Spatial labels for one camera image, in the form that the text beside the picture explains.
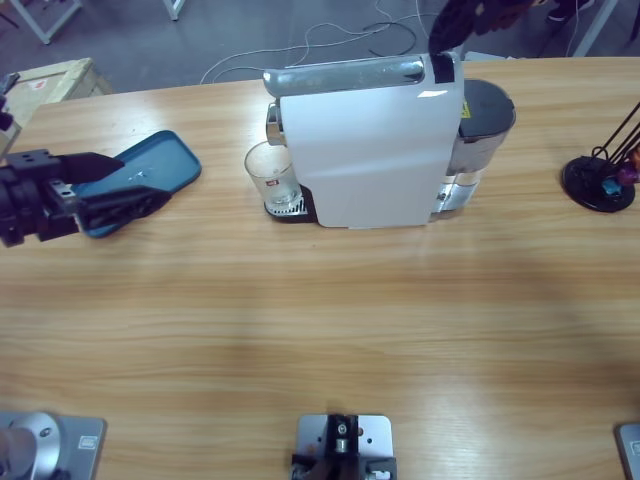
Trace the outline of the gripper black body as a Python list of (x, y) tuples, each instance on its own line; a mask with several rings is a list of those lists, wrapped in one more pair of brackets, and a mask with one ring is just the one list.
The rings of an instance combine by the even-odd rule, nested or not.
[(485, 35), (510, 28), (531, 5), (530, 0), (484, 0), (472, 8), (473, 32)]
[(46, 149), (6, 156), (1, 167), (1, 241), (6, 247), (29, 235), (44, 242), (80, 231), (66, 159)]

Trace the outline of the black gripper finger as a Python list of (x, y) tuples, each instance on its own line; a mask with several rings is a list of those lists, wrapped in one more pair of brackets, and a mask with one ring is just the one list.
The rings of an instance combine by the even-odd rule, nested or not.
[(87, 235), (110, 235), (129, 223), (163, 208), (172, 193), (149, 186), (133, 186), (81, 196), (77, 216)]
[(430, 53), (442, 53), (462, 45), (474, 31), (475, 2), (449, 0), (437, 15), (428, 41)]
[(123, 161), (94, 152), (58, 155), (56, 159), (59, 178), (66, 184), (96, 182), (124, 167)]

